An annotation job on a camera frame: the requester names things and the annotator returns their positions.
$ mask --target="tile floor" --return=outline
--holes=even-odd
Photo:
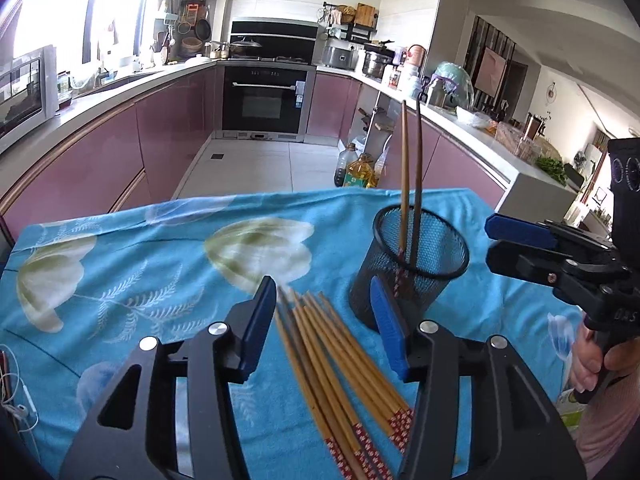
[[[330,146],[211,139],[178,198],[329,189],[337,158]]]

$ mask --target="green bottle label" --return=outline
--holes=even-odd
[[[347,174],[342,187],[367,187],[367,183],[361,178],[355,178],[353,175]]]

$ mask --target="human hand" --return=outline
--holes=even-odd
[[[593,340],[595,332],[581,322],[572,346],[572,362],[569,380],[578,393],[590,392],[598,383],[598,373],[604,367],[613,370],[617,377],[633,373],[640,365],[640,339],[633,339],[614,346],[602,358],[602,350]]]

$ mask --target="black handle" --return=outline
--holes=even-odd
[[[611,332],[596,332],[593,340],[596,345],[598,345],[602,350],[602,356],[604,358],[607,352],[614,346],[628,341],[629,339],[630,338],[628,338],[627,336],[621,336],[619,334]],[[603,363],[602,368],[600,369],[600,373],[598,374],[598,382],[596,383],[596,387],[592,391],[584,390],[582,393],[574,390],[575,400],[577,400],[581,404],[588,404],[599,392],[603,392],[607,388],[607,386],[609,386],[609,383],[615,378],[616,372],[607,370],[604,367]]]

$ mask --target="bundle of chopsticks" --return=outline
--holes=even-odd
[[[280,337],[316,426],[346,479],[392,479],[367,430],[358,419],[334,371],[347,379],[395,446],[404,452],[413,412],[378,369],[321,293],[292,304],[279,290],[275,314]]]
[[[420,245],[420,222],[422,220],[422,115],[420,113],[420,99],[415,102],[417,126],[417,145],[415,147],[415,195],[414,195],[414,223],[411,232],[411,248],[408,263],[412,267],[416,267],[418,263],[418,247]],[[402,101],[402,190],[400,193],[400,233],[398,243],[398,258],[401,262],[407,261],[407,238],[409,232],[409,126],[406,116],[406,101]],[[396,283],[394,286],[394,295],[397,298],[401,286],[401,280],[404,272],[400,268],[396,271]]]

